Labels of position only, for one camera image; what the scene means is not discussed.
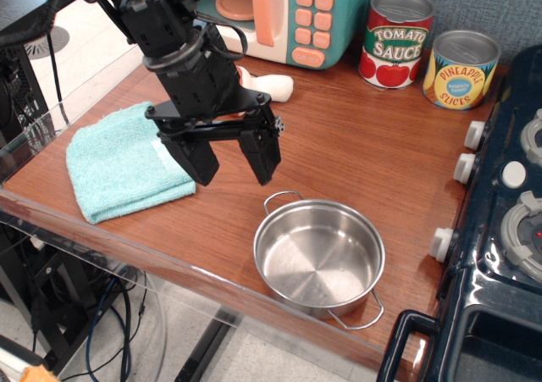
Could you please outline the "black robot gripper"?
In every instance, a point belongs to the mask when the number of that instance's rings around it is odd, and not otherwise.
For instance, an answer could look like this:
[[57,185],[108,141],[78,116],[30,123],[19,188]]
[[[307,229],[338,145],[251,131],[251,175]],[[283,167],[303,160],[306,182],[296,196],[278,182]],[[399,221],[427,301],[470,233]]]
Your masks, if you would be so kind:
[[193,28],[170,53],[144,57],[169,100],[146,111],[174,161],[198,184],[208,185],[219,163],[211,141],[238,140],[260,185],[281,161],[284,125],[266,91],[241,85],[241,76],[216,28]]

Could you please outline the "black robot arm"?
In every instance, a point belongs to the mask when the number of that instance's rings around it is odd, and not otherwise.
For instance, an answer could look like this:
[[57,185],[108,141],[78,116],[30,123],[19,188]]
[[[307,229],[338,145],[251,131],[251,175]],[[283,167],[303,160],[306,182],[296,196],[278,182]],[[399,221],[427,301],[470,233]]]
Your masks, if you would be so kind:
[[[261,185],[271,181],[281,161],[279,136],[284,129],[274,116],[268,93],[247,89],[218,19],[197,9],[200,0],[95,0],[143,53],[169,95],[145,112],[174,161],[198,184],[208,185],[219,163],[214,141],[238,141]],[[2,33],[1,46],[14,47],[45,36],[63,0],[46,0],[30,26]]]

